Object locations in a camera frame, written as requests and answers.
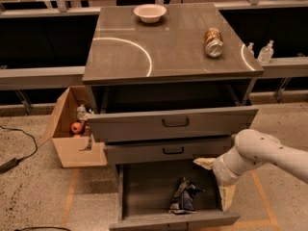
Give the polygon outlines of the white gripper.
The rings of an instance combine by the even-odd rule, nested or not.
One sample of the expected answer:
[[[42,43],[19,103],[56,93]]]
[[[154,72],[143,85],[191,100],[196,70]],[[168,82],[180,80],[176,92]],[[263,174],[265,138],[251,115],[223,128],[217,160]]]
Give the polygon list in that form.
[[[221,198],[221,207],[223,211],[227,211],[232,205],[236,186],[234,185],[239,176],[233,173],[223,161],[223,157],[215,158],[197,158],[193,162],[207,170],[213,169],[213,173],[219,184],[219,194]]]

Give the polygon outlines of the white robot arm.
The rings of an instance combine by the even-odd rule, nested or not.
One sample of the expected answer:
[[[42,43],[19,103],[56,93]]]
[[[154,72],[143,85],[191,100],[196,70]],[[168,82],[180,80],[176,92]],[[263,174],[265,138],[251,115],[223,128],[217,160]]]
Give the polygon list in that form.
[[[307,151],[283,145],[278,138],[253,129],[238,133],[233,147],[226,153],[216,158],[197,158],[193,162],[215,174],[223,211],[232,204],[235,183],[239,178],[265,163],[273,164],[308,183]]]

